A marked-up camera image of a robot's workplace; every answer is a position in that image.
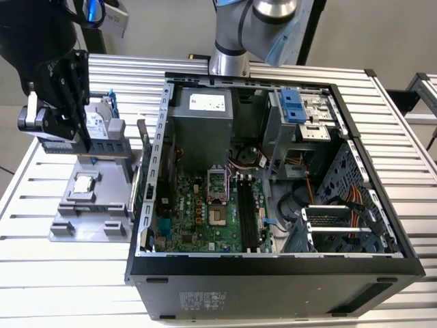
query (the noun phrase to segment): black cable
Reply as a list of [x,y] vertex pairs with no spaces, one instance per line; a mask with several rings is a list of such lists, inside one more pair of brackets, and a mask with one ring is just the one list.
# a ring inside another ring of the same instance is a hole
[[270,226],[275,226],[276,228],[278,228],[279,231],[282,232],[288,232],[287,230],[282,229],[279,224],[273,224],[273,223],[269,223]]
[[432,138],[431,138],[431,141],[429,142],[428,146],[426,147],[426,151],[427,151],[427,152],[431,149],[432,144],[434,143],[434,140],[435,140],[435,139],[436,139],[435,137],[432,137]]
[[297,205],[299,205],[300,207],[306,207],[306,206],[308,206],[309,205],[309,202],[306,202],[306,201],[304,201],[304,200],[302,200],[301,198],[299,198],[297,195],[296,195],[296,190],[298,190],[300,187],[303,187],[303,186],[307,186],[307,181],[306,180],[298,180],[298,181],[296,181],[293,185],[292,185],[292,190],[290,191],[291,192],[291,197],[293,198],[293,200],[295,201],[295,203],[297,204]]
[[100,7],[102,8],[102,17],[100,17],[99,20],[96,20],[94,22],[90,22],[87,20],[85,15],[82,12],[82,15],[75,14],[72,12],[66,5],[62,5],[62,11],[63,13],[74,23],[79,24],[81,27],[84,27],[86,29],[98,29],[104,21],[105,16],[107,15],[106,8],[104,6],[103,0],[98,0]]
[[279,201],[278,201],[278,203],[277,203],[277,211],[278,211],[279,215],[281,216],[281,218],[283,218],[284,220],[286,220],[286,221],[288,221],[288,222],[291,222],[291,223],[295,223],[296,220],[297,220],[297,217],[296,217],[296,216],[285,215],[285,214],[282,212],[281,205],[282,205],[282,203],[283,203],[284,201],[286,201],[289,197],[291,197],[291,198],[295,201],[295,203],[296,203],[297,205],[299,205],[301,208],[304,208],[304,207],[306,207],[306,206],[309,205],[308,202],[306,202],[306,201],[300,199],[300,198],[296,195],[296,190],[297,190],[298,188],[302,187],[302,186],[305,186],[306,183],[307,183],[307,182],[306,182],[305,180],[298,180],[298,181],[296,181],[296,182],[292,185],[292,190],[287,191],[286,193],[284,193],[284,194],[282,195],[281,198],[279,198]]
[[281,205],[282,205],[282,203],[290,196],[292,194],[292,191],[288,191],[287,193],[284,193],[283,195],[282,195],[282,197],[281,198],[279,198],[279,201],[278,201],[278,203],[277,203],[277,205],[276,205],[276,207],[277,207],[277,211],[278,211],[278,213],[279,213],[279,215],[284,219],[284,220],[286,220],[286,221],[288,221],[288,222],[291,222],[291,223],[295,223],[296,222],[296,220],[297,220],[297,217],[296,216],[291,216],[291,215],[285,215],[283,212],[282,212],[282,209],[281,209]]
[[2,169],[4,172],[7,172],[7,173],[9,173],[9,174],[11,174],[11,175],[14,175],[14,174],[15,174],[14,172],[12,172],[12,171],[10,171],[10,170],[4,168],[4,167],[1,166],[1,165],[0,165],[0,169]]

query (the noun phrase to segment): white wall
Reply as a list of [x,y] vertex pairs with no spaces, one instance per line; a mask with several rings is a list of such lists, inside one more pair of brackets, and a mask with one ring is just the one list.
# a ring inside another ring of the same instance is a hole
[[129,13],[126,36],[105,36],[109,53],[187,58],[214,50],[216,14],[211,0],[122,0]]
[[24,105],[25,102],[26,97],[21,90],[20,79],[15,68],[0,57],[0,104]]
[[437,72],[436,0],[328,0],[307,65],[373,68],[388,88]]

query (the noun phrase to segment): label sticker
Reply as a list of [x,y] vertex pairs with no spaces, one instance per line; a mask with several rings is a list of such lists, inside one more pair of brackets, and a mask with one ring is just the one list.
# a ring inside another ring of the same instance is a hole
[[266,163],[267,163],[267,158],[264,155],[262,155],[261,159],[259,160],[259,166],[265,168]]
[[179,292],[179,300],[185,311],[223,310],[226,292]]
[[191,94],[192,111],[225,111],[225,96],[222,94]]
[[109,139],[104,120],[98,113],[87,113],[87,130],[91,139]]

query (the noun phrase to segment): chip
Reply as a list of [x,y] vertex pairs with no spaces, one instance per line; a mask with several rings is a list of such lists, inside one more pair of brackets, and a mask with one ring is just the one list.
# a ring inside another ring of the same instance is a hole
[[191,244],[193,243],[193,235],[192,234],[183,234],[182,235],[182,244]]

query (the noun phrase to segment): slotted aluminum surface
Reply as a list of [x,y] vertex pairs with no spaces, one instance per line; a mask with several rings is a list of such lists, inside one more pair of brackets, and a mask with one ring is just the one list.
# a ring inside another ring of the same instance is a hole
[[[386,99],[379,81],[363,70],[269,68],[263,64],[252,64],[251,70],[254,78],[339,86],[427,277],[358,319],[216,320],[178,325],[436,327],[435,167]],[[135,126],[138,118],[145,118],[153,137],[165,71],[205,74],[207,63],[90,57],[91,90],[116,92],[134,148],[141,145]],[[124,285],[128,244],[46,240],[75,161],[74,156],[47,155],[33,142],[0,202],[0,327],[161,327],[164,323],[152,322],[147,316],[136,289]]]

